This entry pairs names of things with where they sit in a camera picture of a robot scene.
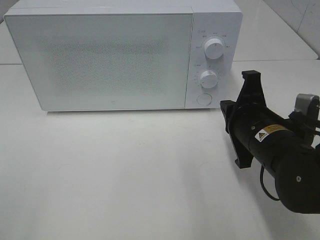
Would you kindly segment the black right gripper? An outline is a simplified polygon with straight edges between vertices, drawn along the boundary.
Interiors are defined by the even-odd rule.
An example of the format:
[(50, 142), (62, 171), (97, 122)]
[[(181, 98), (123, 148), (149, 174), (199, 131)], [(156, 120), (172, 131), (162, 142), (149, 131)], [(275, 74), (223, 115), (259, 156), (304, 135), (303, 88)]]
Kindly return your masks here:
[(250, 168), (257, 159), (267, 170), (300, 167), (298, 130), (267, 108), (261, 73), (241, 72), (244, 80), (236, 102), (220, 103), (239, 168)]

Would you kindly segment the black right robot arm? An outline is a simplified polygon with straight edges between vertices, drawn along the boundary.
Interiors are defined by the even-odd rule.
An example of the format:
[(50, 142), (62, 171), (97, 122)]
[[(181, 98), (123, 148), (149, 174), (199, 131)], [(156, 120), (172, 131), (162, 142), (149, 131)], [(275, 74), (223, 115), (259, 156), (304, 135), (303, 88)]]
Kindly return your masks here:
[(256, 70), (241, 74), (244, 83), (237, 100), (220, 102), (236, 165), (244, 169), (259, 161), (261, 172), (274, 178), (274, 201), (295, 213), (318, 214), (320, 148), (312, 144), (320, 133), (319, 96), (298, 94), (285, 119), (267, 107), (261, 74)]

